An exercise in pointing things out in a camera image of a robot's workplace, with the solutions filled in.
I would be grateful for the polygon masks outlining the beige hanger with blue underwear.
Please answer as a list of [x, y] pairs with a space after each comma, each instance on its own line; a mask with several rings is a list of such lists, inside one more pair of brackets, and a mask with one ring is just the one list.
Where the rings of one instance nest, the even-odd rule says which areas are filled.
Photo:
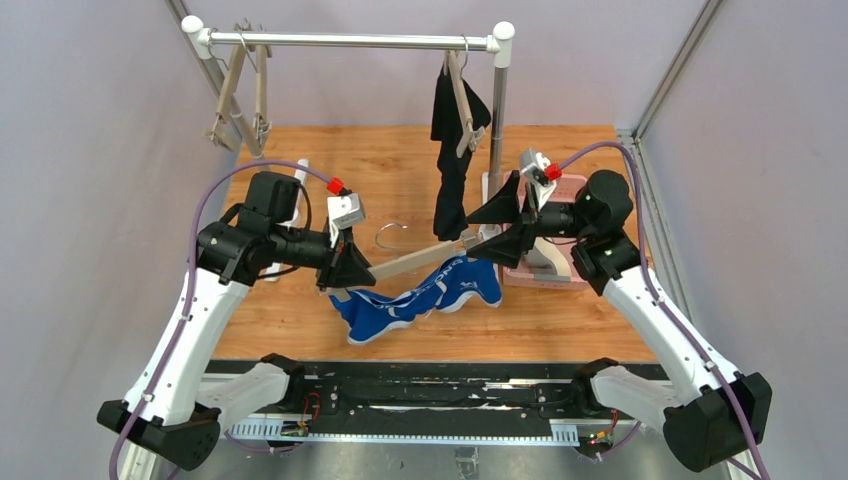
[[374, 243], [383, 250], [391, 251], [395, 257], [375, 266], [368, 268], [369, 273], [376, 281], [388, 279], [400, 274], [409, 273], [432, 263], [442, 263], [446, 259], [453, 256], [464, 254], [471, 247], [482, 242], [482, 237], [478, 232], [465, 229], [458, 240], [440, 242], [436, 245], [414, 251], [405, 255], [398, 255], [394, 247], [384, 245], [380, 241], [381, 234], [393, 227], [407, 229], [408, 226], [397, 222], [391, 222], [384, 225], [374, 236]]

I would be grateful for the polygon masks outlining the blue underwear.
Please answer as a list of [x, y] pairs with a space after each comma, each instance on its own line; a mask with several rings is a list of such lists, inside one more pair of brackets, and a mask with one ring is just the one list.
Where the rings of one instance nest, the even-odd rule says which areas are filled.
[[457, 255], [445, 260], [416, 287], [396, 297], [354, 289], [346, 300], [332, 295], [330, 301], [348, 326], [348, 342], [364, 345], [391, 330], [408, 327], [421, 316], [456, 312], [473, 298], [491, 308], [500, 305], [503, 292], [497, 266]]

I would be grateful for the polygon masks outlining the grey underwear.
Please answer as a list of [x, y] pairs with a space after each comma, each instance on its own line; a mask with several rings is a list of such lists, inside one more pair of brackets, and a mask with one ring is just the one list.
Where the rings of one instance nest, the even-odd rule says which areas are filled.
[[537, 238], [524, 255], [524, 263], [537, 281], [568, 283], [572, 280], [571, 266], [557, 245]]

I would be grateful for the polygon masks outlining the beige clip hanger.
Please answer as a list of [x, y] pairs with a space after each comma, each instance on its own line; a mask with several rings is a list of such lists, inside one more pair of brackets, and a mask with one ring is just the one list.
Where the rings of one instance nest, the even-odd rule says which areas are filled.
[[259, 151], [263, 152], [271, 129], [271, 123], [267, 118], [267, 60], [269, 58], [269, 48], [265, 45], [258, 45], [254, 47], [254, 53], [256, 95], [253, 129]]

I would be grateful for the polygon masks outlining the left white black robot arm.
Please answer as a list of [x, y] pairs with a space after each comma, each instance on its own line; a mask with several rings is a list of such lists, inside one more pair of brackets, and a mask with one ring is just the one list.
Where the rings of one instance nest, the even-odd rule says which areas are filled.
[[335, 178], [327, 188], [328, 216], [318, 231], [292, 225], [306, 191], [299, 179], [273, 171], [256, 173], [245, 199], [219, 220], [193, 228], [189, 266], [166, 330], [125, 396], [101, 405], [101, 426], [191, 471], [242, 419], [303, 401], [302, 365], [279, 354], [218, 387], [204, 390], [200, 383], [231, 316], [273, 264], [284, 272], [314, 270], [322, 290], [375, 283], [353, 239], [365, 217], [359, 196]]

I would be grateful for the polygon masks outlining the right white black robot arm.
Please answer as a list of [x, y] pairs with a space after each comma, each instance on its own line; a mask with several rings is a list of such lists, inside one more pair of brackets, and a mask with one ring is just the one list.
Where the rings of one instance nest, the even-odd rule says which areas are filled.
[[659, 432], [688, 470], [703, 471], [763, 440], [772, 389], [759, 373], [744, 374], [694, 328], [665, 294], [624, 224], [634, 204], [627, 180], [599, 170], [571, 202], [547, 196], [552, 172], [512, 172], [501, 189], [467, 217], [503, 231], [469, 256], [515, 268], [546, 238], [572, 240], [572, 264], [595, 293], [616, 308], [654, 353], [668, 385], [601, 358], [575, 377], [576, 404], [586, 413], [617, 410]]

